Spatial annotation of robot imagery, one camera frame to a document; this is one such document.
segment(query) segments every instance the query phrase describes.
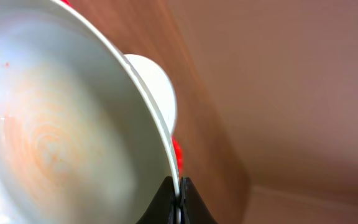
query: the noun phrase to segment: wooden surface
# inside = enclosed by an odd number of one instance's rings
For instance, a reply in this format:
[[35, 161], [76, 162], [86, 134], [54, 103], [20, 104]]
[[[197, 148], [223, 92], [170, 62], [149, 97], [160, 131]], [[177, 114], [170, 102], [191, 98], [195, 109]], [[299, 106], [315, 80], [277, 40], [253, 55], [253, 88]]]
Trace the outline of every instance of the wooden surface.
[[263, 187], [252, 187], [244, 218], [244, 224], [339, 223], [358, 223], [358, 206]]
[[358, 204], [358, 1], [167, 1], [252, 183]]
[[157, 62], [177, 94], [175, 137], [183, 147], [185, 175], [192, 178], [219, 223], [240, 223], [248, 178], [235, 156], [164, 0], [72, 0], [125, 54]]

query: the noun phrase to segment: beige wall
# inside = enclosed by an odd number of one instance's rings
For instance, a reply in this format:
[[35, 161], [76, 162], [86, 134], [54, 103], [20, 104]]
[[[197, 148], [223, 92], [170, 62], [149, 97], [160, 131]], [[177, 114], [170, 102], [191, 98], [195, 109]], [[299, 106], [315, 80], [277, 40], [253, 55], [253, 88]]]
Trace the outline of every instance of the beige wall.
[[252, 181], [358, 203], [358, 1], [168, 1]]
[[325, 223], [358, 223], [358, 207], [254, 188], [244, 218], [244, 224]]

